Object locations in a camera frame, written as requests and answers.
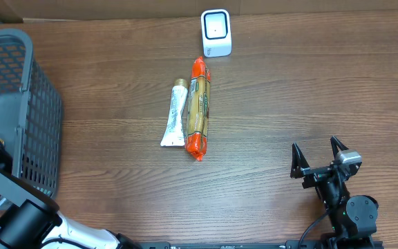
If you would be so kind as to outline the orange spaghetti packet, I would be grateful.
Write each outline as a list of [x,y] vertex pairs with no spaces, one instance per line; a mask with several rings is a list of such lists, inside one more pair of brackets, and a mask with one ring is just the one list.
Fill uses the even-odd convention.
[[202,161],[207,152],[211,75],[203,57],[192,66],[189,85],[186,150]]

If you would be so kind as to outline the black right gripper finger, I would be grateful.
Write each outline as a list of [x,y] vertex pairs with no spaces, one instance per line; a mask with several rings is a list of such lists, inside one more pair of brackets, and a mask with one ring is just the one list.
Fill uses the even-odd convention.
[[296,143],[292,144],[292,166],[290,171],[291,178],[303,178],[305,172],[310,169],[302,151]]
[[334,159],[337,161],[343,160],[343,151],[347,151],[348,148],[336,136],[332,136],[330,142]]

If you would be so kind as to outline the white tube with gold cap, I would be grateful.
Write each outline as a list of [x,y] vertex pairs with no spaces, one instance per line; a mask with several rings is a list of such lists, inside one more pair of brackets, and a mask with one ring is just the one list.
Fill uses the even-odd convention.
[[176,79],[171,90],[171,102],[167,127],[160,142],[161,147],[183,147],[185,145],[182,114],[188,95],[188,83]]

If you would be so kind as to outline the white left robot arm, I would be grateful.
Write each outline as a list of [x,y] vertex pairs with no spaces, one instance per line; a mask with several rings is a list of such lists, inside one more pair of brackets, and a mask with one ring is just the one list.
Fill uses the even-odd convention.
[[120,233],[66,218],[43,192],[13,176],[0,141],[0,248],[138,248]]

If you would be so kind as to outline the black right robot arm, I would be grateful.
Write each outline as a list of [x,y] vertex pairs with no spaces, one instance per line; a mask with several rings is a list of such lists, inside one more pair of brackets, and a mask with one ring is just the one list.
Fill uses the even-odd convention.
[[[360,153],[346,147],[337,137],[330,139],[334,159],[329,165],[311,168],[296,143],[292,144],[291,178],[303,179],[304,189],[314,188],[325,212],[311,223],[293,248],[383,248],[372,235],[377,231],[379,204],[368,195],[351,196],[345,182],[362,164]],[[332,232],[318,241],[306,241],[309,232],[324,218],[329,218]]]

